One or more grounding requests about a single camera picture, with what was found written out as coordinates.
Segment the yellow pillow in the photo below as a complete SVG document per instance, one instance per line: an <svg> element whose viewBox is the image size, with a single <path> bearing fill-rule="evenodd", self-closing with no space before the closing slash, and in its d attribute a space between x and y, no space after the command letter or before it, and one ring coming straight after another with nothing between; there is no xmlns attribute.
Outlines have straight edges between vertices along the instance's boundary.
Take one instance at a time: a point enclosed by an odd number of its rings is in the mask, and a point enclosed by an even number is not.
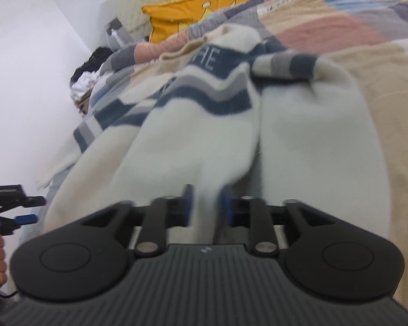
<svg viewBox="0 0 408 326"><path fill-rule="evenodd" d="M142 12L149 15L153 27L150 41L157 43L206 19L220 8L245 1L248 0L173 0L161 5L142 6Z"/></svg>

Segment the black cable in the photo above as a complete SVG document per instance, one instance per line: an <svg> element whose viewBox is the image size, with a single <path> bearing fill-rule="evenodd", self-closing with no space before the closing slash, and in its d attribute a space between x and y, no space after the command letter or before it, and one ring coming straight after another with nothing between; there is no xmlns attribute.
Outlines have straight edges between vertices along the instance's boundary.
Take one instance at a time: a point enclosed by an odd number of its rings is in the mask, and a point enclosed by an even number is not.
<svg viewBox="0 0 408 326"><path fill-rule="evenodd" d="M1 293L0 293L0 298L10 299L10 298L16 296L17 294L18 294L18 291L17 291L17 290L16 290L15 292L11 293L11 294L8 294L8 295L6 295L6 294L1 294Z"/></svg>

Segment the silver bolt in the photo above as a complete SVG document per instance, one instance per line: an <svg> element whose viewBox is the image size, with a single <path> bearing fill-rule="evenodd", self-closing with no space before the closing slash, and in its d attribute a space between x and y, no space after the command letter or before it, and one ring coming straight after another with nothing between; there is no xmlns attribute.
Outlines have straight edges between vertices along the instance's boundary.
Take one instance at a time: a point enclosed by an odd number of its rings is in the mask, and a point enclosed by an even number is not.
<svg viewBox="0 0 408 326"><path fill-rule="evenodd" d="M159 248L159 245L152 241L144 241L143 243L139 243L136 246L136 249L138 249L140 252L143 253L150 253L154 252Z"/></svg>
<svg viewBox="0 0 408 326"><path fill-rule="evenodd" d="M260 241L255 245L255 250L258 252L269 254L274 252L277 249L277 246L270 241Z"/></svg>

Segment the clothing pile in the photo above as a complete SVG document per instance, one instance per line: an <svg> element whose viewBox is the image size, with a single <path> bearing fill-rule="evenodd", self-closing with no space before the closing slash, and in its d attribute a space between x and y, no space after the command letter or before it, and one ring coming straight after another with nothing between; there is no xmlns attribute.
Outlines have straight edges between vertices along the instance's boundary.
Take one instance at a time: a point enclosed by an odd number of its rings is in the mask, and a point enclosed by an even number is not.
<svg viewBox="0 0 408 326"><path fill-rule="evenodd" d="M98 47L88 61L75 70L70 80L70 88L71 98L77 105L83 99L89 98L90 91L100 78L99 69L111 54L109 48Z"/></svg>

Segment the ribbed black surface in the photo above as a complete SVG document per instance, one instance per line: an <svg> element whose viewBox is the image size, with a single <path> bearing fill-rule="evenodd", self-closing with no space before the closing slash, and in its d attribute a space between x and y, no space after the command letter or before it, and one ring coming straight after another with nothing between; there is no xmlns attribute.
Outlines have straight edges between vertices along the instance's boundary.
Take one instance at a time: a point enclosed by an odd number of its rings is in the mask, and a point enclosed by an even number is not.
<svg viewBox="0 0 408 326"><path fill-rule="evenodd" d="M278 263L242 245L170 246L141 259L124 280L94 299L53 305L24 299L9 326L405 326L390 299L361 306L327 303L293 286Z"/></svg>

